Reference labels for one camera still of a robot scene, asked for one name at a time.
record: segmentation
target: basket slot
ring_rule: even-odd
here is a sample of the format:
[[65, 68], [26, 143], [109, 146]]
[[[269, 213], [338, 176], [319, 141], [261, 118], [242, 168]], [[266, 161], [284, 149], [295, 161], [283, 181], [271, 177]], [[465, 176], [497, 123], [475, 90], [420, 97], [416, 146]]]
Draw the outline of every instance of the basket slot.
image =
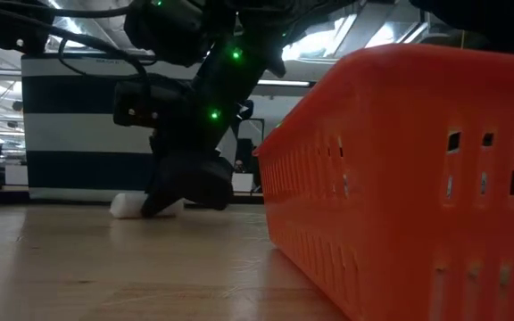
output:
[[338, 137], [338, 148], [340, 149], [340, 157], [344, 158], [343, 138], [341, 136]]
[[330, 243], [327, 241], [322, 242], [323, 245], [323, 259], [325, 263], [325, 284], [327, 288], [333, 292], [335, 290], [335, 262], [332, 260]]
[[458, 152], [460, 150], [460, 139], [460, 132], [451, 133], [447, 141], [447, 152]]
[[510, 172], [509, 195], [514, 196], [514, 170]]
[[350, 190], [348, 189], [348, 176], [343, 174], [343, 183], [344, 183], [344, 197], [348, 198], [350, 195]]
[[511, 266], [502, 264], [499, 269], [499, 288], [494, 306], [494, 319], [507, 321], [509, 317], [509, 288], [511, 281]]
[[314, 238], [314, 249], [315, 254], [317, 256], [316, 261], [318, 264], [318, 272], [317, 276], [319, 277], [319, 280], [323, 283], [327, 283], [327, 274], [325, 272], [325, 256], [323, 255], [323, 249], [322, 249], [322, 241], [320, 240], [320, 237]]
[[320, 276], [320, 262], [319, 262], [319, 253], [317, 251], [317, 238], [310, 234], [309, 239], [309, 247], [311, 248], [311, 257], [312, 257], [312, 271], [318, 280]]
[[479, 302], [479, 277], [481, 267], [472, 266], [468, 270], [463, 301], [463, 321], [477, 320], [477, 305]]
[[481, 173], [481, 188], [479, 189], [479, 192], [482, 195], [485, 195], [487, 192], [487, 173], [485, 172]]
[[338, 292], [341, 294], [341, 298], [344, 299], [346, 303], [349, 301], [348, 291], [347, 291], [347, 278], [346, 278], [346, 265], [344, 264], [344, 254], [343, 250], [340, 246], [336, 246], [336, 251], [333, 252], [333, 258], [335, 259], [335, 272], [338, 276], [338, 279], [341, 280], [340, 284], [337, 287]]
[[309, 268], [311, 260], [309, 259], [309, 247], [307, 244], [307, 236], [303, 230], [300, 230], [301, 234], [301, 252], [303, 255], [303, 264], [306, 268]]
[[484, 146], [484, 147], [491, 147], [491, 146], [493, 146], [494, 138], [495, 138], [495, 134], [494, 133], [486, 133], [483, 136], [483, 143], [481, 143], [481, 145]]
[[447, 197], [448, 199], [451, 199], [452, 194], [453, 194], [453, 175], [449, 175], [449, 177], [447, 177], [447, 187], [445, 188], [445, 197]]
[[445, 280], [447, 277], [447, 269], [444, 267], [437, 267], [434, 270], [432, 280], [432, 293], [429, 305], [429, 321], [443, 321], [442, 315], [444, 312], [444, 298], [445, 298]]
[[317, 272], [317, 260], [314, 253], [314, 240], [312, 235], [307, 232], [307, 250], [309, 251], [309, 270], [316, 276]]

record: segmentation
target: white stripe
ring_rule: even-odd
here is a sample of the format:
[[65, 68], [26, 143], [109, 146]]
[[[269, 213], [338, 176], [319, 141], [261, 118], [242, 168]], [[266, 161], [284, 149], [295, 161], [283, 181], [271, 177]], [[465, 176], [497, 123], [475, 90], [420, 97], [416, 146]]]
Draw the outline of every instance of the white stripe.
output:
[[108, 114], [25, 114], [27, 151], [150, 153], [151, 129], [125, 128]]
[[[136, 73], [134, 67], [120, 60], [86, 57], [66, 59], [65, 61], [69, 65], [93, 75], [127, 76]], [[285, 62], [285, 65], [287, 73], [282, 79], [284, 81], [318, 81], [332, 68], [332, 64], [299, 61], [288, 61]], [[158, 62], [154, 66], [146, 67], [146, 70], [170, 78], [192, 79], [199, 66], [200, 64], [196, 64], [190, 68], [185, 68], [166, 62]], [[23, 59], [21, 61], [21, 70], [23, 77], [78, 75], [64, 67], [58, 59]], [[261, 79], [279, 80], [268, 71], [263, 73]]]
[[288, 81], [288, 80], [259, 80], [259, 85], [275, 85], [275, 86], [309, 86], [308, 81]]

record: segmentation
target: navy blue stripe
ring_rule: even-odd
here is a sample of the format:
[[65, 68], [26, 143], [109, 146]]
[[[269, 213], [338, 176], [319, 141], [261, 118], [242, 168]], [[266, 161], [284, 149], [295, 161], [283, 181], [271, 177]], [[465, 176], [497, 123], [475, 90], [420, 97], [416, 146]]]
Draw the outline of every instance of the navy blue stripe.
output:
[[152, 155], [122, 152], [27, 152], [29, 187], [143, 191]]
[[[25, 113], [112, 114], [116, 80], [81, 76], [24, 77]], [[291, 95], [305, 95], [298, 86], [257, 86], [254, 93], [269, 95], [268, 88], [285, 88]]]

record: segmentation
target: striped wall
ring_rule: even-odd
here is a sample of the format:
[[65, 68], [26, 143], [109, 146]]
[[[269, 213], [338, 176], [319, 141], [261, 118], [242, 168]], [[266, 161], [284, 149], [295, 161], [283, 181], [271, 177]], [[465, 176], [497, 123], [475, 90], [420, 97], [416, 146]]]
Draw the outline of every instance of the striped wall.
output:
[[[128, 75], [120, 61], [70, 58], [68, 63], [103, 75]], [[160, 63], [149, 72], [165, 72]], [[170, 74], [176, 77], [172, 69]], [[183, 78], [190, 78], [191, 72]], [[146, 128], [124, 128], [112, 122], [113, 80], [87, 78], [64, 68], [47, 55], [22, 60], [22, 92], [29, 190], [34, 199], [107, 201], [116, 193], [142, 191], [151, 162]], [[265, 133], [296, 105], [309, 88], [258, 86], [255, 118], [266, 120]], [[258, 136], [243, 126], [240, 136]], [[235, 138], [220, 144], [226, 158], [235, 157]]]

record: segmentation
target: black cable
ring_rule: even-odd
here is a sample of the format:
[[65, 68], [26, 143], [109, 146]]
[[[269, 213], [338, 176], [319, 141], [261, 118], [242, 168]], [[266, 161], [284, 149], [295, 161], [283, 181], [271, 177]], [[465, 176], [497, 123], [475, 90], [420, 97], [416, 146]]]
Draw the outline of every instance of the black cable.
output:
[[0, 9], [0, 21], [4, 21], [5, 23], [11, 23], [15, 25], [19, 25], [21, 27], [29, 27], [33, 29], [42, 29], [45, 32], [48, 32], [51, 35], [58, 36], [67, 40], [71, 40], [74, 42], [78, 42], [82, 45], [87, 45], [89, 47], [93, 47], [100, 51], [103, 51], [107, 54], [112, 54], [114, 56], [120, 57], [122, 60], [128, 62], [132, 67], [137, 70], [137, 76], [135, 78], [140, 78], [142, 81], [142, 94], [143, 97], [147, 100], [151, 97], [151, 88], [150, 88], [150, 79], [148, 78], [148, 73], [146, 69], [142, 65], [142, 62], [138, 60], [138, 58], [132, 56], [129, 53], [126, 53], [120, 49], [115, 48], [114, 46], [106, 43], [105, 41], [91, 37], [88, 35], [79, 35], [67, 31], [65, 29], [56, 28], [54, 26], [48, 25], [41, 21], [37, 21], [31, 18], [24, 17], [20, 14], [14, 12], [8, 12], [6, 10]]
[[[99, 79], [109, 79], [109, 80], [119, 80], [119, 81], [130, 81], [130, 80], [138, 80], [140, 79], [140, 75], [137, 75], [137, 74], [134, 74], [134, 75], [128, 75], [128, 76], [108, 76], [108, 75], [93, 75], [93, 74], [89, 74], [85, 71], [82, 71], [76, 67], [73, 67], [72, 65], [69, 65], [65, 60], [64, 60], [64, 49], [67, 45], [67, 42], [69, 40], [66, 39], [66, 38], [63, 38], [61, 40], [61, 44], [59, 45], [59, 62], [61, 63], [61, 65], [63, 65], [64, 67], [72, 70], [73, 72], [75, 73], [78, 73], [79, 75], [81, 76], [85, 76], [85, 77], [92, 77], [92, 78], [99, 78]], [[157, 60], [154, 60], [152, 62], [141, 62], [143, 66], [153, 66], [155, 65], [155, 63], [157, 63], [158, 61]], [[163, 76], [163, 75], [158, 75], [158, 74], [154, 74], [154, 73], [148, 73], [148, 77], [149, 78], [158, 78], [158, 79], [164, 79], [166, 81], [169, 81], [169, 82], [176, 82], [178, 83], [179, 81], [177, 81], [176, 79], [172, 79], [172, 78], [169, 78], [169, 77], [166, 77], [166, 76]]]
[[197, 1], [195, 0], [190, 0], [188, 1], [191, 5], [193, 5], [194, 7], [196, 7], [197, 9], [200, 9], [200, 10], [203, 10], [203, 5], [198, 3]]
[[0, 0], [0, 5], [4, 6], [16, 6], [21, 8], [27, 8], [34, 11], [50, 12], [56, 17], [68, 17], [68, 18], [82, 18], [82, 19], [98, 19], [98, 18], [112, 18], [125, 15], [130, 11], [130, 6], [100, 10], [100, 11], [82, 11], [82, 10], [71, 10], [71, 9], [56, 9], [49, 8], [43, 5], [36, 4], [22, 4], [10, 0]]

